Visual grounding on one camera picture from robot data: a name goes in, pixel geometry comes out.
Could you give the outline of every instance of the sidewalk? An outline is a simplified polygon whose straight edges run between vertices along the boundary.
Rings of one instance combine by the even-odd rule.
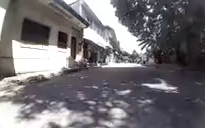
[[[78,72],[89,67],[79,67],[64,69],[60,71],[45,71],[45,72],[35,72],[35,73],[26,73],[18,74],[17,76],[7,77],[0,81],[0,90],[10,88],[11,86],[21,85],[24,83],[37,83],[42,81],[47,81],[55,76],[61,76],[62,74],[68,74],[73,72]]]

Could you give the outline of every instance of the curb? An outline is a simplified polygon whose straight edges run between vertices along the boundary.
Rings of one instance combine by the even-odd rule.
[[[18,75],[15,77],[8,77],[0,81],[0,91],[6,90],[8,88],[16,87],[19,85],[28,85],[28,84],[30,85],[35,83],[41,83],[41,82],[48,81],[53,77],[62,76],[64,74],[75,73],[75,72],[88,70],[88,69],[89,67],[81,67],[81,68],[64,69],[62,71],[56,71],[56,72],[51,71],[45,73],[42,72],[39,74],[36,73],[35,75],[30,75],[27,77],[25,77],[25,75],[28,74],[22,74],[23,76]]]

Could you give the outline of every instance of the asphalt road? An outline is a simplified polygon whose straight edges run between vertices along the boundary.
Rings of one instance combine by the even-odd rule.
[[[92,68],[0,92],[0,128],[205,128],[205,73]]]

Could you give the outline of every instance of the roof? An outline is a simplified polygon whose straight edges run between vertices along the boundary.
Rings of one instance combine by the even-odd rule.
[[[94,20],[97,23],[99,23],[101,26],[104,27],[103,23],[100,21],[100,19],[96,16],[96,14],[93,12],[93,10],[89,7],[89,5],[84,0],[76,0],[75,2],[73,2],[73,3],[69,4],[69,5],[73,6],[73,5],[77,4],[77,3],[80,3],[83,6],[83,8],[86,9],[90,13],[90,15],[93,16]]]
[[[75,16],[83,24],[85,24],[86,26],[89,26],[89,23],[82,16],[80,16],[75,10],[73,10],[67,3],[65,3],[63,0],[53,0],[53,1],[61,5],[64,9],[70,12],[73,16]]]

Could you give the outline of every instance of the house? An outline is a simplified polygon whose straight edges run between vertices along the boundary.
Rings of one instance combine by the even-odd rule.
[[[77,0],[70,6],[90,24],[84,29],[84,58],[88,58],[92,63],[105,62],[107,48],[111,47],[105,26],[84,0]]]
[[[120,42],[117,40],[115,31],[110,26],[105,26],[105,34],[106,37],[108,37],[108,41],[110,45],[112,46],[112,49],[110,51],[109,57],[107,58],[109,63],[115,63],[119,61],[120,57]]]
[[[75,67],[88,25],[63,0],[0,0],[0,77]]]

